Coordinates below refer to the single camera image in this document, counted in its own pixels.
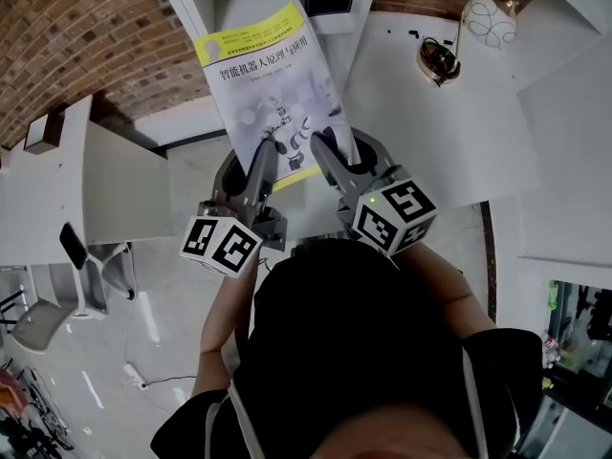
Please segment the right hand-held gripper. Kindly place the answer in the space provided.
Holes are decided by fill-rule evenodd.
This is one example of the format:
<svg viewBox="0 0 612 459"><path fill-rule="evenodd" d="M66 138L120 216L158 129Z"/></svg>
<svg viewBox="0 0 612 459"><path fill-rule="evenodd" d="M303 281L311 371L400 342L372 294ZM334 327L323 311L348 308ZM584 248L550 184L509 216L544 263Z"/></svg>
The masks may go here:
<svg viewBox="0 0 612 459"><path fill-rule="evenodd" d="M423 184L393 163L380 141L357 128L352 134L350 168L336 141L324 133L311 136L311 151L328 185L347 190L337 210L347 233L392 256L426 236L437 207Z"/></svg>

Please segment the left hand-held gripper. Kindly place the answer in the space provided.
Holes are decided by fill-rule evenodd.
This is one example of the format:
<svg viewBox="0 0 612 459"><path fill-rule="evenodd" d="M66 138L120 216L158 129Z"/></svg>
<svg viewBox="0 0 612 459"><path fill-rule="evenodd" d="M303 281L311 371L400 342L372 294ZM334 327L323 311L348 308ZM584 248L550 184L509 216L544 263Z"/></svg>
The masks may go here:
<svg viewBox="0 0 612 459"><path fill-rule="evenodd" d="M284 251L288 220L267 205L277 174L277 151L262 141L248 176L231 150L217 171L212 198L191 217L179 255L211 272L237 277L265 246ZM237 196L244 191L244 196Z"/></svg>

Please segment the yellow and white book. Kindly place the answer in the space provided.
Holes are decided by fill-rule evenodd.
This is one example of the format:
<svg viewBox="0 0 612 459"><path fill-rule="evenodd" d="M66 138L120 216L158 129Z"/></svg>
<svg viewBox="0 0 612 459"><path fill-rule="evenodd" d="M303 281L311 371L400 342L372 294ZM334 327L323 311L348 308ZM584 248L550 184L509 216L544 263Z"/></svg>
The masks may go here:
<svg viewBox="0 0 612 459"><path fill-rule="evenodd" d="M319 173L311 151L325 136L349 164L361 160L314 30L295 2L243 27L201 36L194 48L244 169L265 140L276 151L275 189Z"/></svg>

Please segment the person's left forearm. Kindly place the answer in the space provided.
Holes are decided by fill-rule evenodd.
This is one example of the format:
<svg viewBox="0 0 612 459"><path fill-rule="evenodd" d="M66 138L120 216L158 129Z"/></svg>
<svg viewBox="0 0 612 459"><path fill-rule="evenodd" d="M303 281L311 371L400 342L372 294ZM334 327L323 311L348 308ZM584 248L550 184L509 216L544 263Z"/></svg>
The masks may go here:
<svg viewBox="0 0 612 459"><path fill-rule="evenodd" d="M258 268L254 258L239 277L223 279L202 329L201 354L220 352L236 327L249 324Z"/></svg>

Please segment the person's right forearm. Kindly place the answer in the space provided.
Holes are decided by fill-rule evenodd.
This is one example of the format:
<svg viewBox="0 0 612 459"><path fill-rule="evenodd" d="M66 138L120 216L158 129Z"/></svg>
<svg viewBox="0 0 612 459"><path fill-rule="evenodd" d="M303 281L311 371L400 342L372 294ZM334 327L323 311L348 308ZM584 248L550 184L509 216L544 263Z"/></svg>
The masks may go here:
<svg viewBox="0 0 612 459"><path fill-rule="evenodd" d="M463 274L444 257L423 243L416 243L392 257L401 269L415 276L426 294L437 302L449 326L457 334L471 335L490 327L486 313L482 311Z"/></svg>

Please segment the white desk with drawers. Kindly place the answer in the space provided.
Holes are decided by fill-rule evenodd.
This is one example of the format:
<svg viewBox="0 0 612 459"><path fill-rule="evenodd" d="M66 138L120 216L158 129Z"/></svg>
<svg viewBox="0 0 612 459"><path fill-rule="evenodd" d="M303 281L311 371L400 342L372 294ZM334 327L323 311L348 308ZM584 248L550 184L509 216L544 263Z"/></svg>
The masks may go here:
<svg viewBox="0 0 612 459"><path fill-rule="evenodd" d="M500 50L462 31L460 76L438 87L417 53L424 37L449 44L458 24L370 11L341 90L348 119L441 208L489 201L523 251L601 257L612 250L612 0L533 0L517 23Z"/></svg>

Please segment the black floor edge strip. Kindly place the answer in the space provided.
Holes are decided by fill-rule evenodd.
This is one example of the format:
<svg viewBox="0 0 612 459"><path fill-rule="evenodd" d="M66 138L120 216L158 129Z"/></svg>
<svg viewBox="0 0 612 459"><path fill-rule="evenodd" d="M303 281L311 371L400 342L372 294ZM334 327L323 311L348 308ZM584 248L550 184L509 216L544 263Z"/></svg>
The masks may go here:
<svg viewBox="0 0 612 459"><path fill-rule="evenodd" d="M489 201L480 203L483 235L487 262L487 311L489 318L496 322L497 314L497 270L492 213Z"/></svg>

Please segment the person's black shirt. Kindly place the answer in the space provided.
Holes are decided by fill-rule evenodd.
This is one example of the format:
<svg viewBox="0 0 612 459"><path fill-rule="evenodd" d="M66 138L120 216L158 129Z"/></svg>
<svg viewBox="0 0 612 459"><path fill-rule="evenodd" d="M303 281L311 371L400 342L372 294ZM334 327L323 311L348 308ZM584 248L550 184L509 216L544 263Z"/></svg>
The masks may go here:
<svg viewBox="0 0 612 459"><path fill-rule="evenodd" d="M434 414L472 459L508 459L542 400L537 334L459 339L414 276L346 239L257 276L223 357L229 387L191 394L153 436L158 459L312 459L340 423L389 405Z"/></svg>

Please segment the black phone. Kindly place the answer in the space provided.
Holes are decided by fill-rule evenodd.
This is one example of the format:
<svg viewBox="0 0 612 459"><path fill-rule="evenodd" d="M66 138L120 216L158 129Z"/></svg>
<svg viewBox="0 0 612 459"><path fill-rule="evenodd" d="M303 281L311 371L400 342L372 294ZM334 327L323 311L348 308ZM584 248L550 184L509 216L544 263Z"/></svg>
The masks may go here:
<svg viewBox="0 0 612 459"><path fill-rule="evenodd" d="M59 242L77 270L81 270L88 259L88 251L78 238L70 223L65 223L59 234Z"/></svg>

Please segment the gold lamp with white shade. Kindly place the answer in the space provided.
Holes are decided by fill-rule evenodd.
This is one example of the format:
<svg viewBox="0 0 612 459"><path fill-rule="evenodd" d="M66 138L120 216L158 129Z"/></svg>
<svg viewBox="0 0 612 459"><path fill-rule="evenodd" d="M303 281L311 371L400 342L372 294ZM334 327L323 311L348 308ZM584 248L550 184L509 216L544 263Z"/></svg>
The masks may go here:
<svg viewBox="0 0 612 459"><path fill-rule="evenodd" d="M516 37L517 6L518 0L467 0L449 44L434 37L423 38L417 53L419 68L438 87L452 83L462 70L459 59L462 31L468 31L486 47L500 50Z"/></svg>

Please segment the plain white side table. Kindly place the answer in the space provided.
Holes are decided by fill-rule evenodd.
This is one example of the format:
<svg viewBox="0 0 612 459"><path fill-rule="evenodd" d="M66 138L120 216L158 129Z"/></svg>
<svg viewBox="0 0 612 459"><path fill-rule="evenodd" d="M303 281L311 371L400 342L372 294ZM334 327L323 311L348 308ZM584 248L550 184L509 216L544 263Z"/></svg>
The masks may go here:
<svg viewBox="0 0 612 459"><path fill-rule="evenodd" d="M92 100L65 110L58 148L11 150L0 171L0 266L68 262L65 224L84 246L172 235L167 159L90 121Z"/></svg>

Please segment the brown and white box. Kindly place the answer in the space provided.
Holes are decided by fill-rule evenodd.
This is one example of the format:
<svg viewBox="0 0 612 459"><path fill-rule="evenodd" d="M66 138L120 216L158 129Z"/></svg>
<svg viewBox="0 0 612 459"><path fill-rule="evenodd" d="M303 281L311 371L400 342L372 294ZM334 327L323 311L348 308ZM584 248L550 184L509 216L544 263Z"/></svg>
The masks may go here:
<svg viewBox="0 0 612 459"><path fill-rule="evenodd" d="M24 151L40 155L59 147L64 117L56 111L30 123Z"/></svg>

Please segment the white power strip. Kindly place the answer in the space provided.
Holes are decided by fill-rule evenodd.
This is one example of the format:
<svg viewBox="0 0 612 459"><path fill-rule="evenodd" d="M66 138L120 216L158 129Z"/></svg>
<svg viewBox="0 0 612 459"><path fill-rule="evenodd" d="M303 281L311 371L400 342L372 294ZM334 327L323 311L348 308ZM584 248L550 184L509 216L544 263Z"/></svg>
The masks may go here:
<svg viewBox="0 0 612 459"><path fill-rule="evenodd" d="M143 378L142 374L137 370L137 368L130 362L127 362L123 367L125 373L128 376L128 381L139 389L146 389L148 387L147 382Z"/></svg>

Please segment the white office chair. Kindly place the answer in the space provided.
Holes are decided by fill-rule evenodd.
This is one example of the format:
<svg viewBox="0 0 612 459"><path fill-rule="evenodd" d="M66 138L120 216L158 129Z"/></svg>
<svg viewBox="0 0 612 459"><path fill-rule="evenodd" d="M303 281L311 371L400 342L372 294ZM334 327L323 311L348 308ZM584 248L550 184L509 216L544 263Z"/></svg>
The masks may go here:
<svg viewBox="0 0 612 459"><path fill-rule="evenodd" d="M82 268L72 263L30 266L35 303L16 321L11 337L23 349L43 354L69 318L102 320L110 313L111 292L136 295L130 242L93 246Z"/></svg>

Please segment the red label bottle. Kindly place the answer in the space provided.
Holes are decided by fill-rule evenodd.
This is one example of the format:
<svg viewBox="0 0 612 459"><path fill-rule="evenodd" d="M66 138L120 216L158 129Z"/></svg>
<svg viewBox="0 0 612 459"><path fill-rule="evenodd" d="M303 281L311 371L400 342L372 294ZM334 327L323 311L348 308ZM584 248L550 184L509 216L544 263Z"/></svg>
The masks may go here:
<svg viewBox="0 0 612 459"><path fill-rule="evenodd" d="M547 332L541 334L542 341L542 366L545 369L552 368L560 360L557 341Z"/></svg>

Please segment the black stand legs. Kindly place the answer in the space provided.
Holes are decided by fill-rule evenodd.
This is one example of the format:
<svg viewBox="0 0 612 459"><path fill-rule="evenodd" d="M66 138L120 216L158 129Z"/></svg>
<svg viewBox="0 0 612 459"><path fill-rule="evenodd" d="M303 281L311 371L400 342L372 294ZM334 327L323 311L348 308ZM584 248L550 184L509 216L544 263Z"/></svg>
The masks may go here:
<svg viewBox="0 0 612 459"><path fill-rule="evenodd" d="M25 312L25 293L22 288L15 293L0 297L0 327L9 335L17 320Z"/></svg>

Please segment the black framed glass door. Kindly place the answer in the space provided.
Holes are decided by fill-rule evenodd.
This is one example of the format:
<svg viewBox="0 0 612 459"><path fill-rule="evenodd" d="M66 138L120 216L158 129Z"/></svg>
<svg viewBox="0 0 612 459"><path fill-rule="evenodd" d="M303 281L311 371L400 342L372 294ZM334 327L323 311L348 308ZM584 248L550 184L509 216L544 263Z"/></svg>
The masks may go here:
<svg viewBox="0 0 612 459"><path fill-rule="evenodd" d="M559 282L545 332L560 360L544 368L543 401L516 447L517 459L612 459L612 341L587 335L590 311L575 319L579 285ZM602 288L589 286L588 301Z"/></svg>

